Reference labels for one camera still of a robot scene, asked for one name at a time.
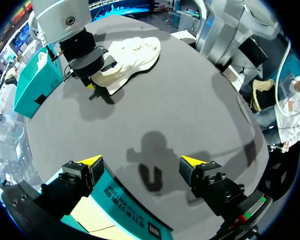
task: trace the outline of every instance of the blue jeans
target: blue jeans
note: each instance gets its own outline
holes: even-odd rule
[[[280,144],[275,106],[270,106],[253,114],[259,124],[267,145]]]

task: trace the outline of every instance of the dark gray tabletop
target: dark gray tabletop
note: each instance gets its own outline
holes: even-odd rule
[[[157,37],[161,53],[106,103],[79,79],[58,86],[26,122],[33,165],[47,181],[69,160],[102,154],[111,171],[176,240],[207,239],[223,220],[195,200],[179,175],[179,157],[216,161],[251,194],[268,151],[248,105],[206,58],[146,23],[110,16],[87,26],[98,45]],[[61,57],[63,67],[67,65]]]

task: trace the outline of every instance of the tissue box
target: tissue box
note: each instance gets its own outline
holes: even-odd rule
[[[63,79],[59,59],[52,62],[48,56],[38,71],[38,55],[42,52],[47,53],[47,49],[41,48],[21,72],[14,98],[13,110],[30,119]]]

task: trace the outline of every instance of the green light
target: green light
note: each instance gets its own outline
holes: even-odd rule
[[[246,219],[249,219],[252,215],[250,212],[246,211],[243,216],[245,216]]]

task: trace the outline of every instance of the beige cloth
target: beige cloth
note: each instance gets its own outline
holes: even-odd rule
[[[10,78],[17,78],[17,72],[15,70],[14,67],[10,68],[7,72],[6,72],[6,75],[4,77],[4,80],[7,80],[7,79],[10,79]]]
[[[257,99],[257,90],[260,92],[269,91],[273,85],[275,85],[275,81],[272,78],[268,79],[267,81],[254,80],[252,83],[252,98],[250,107],[257,112],[261,112],[262,109],[259,106]]]

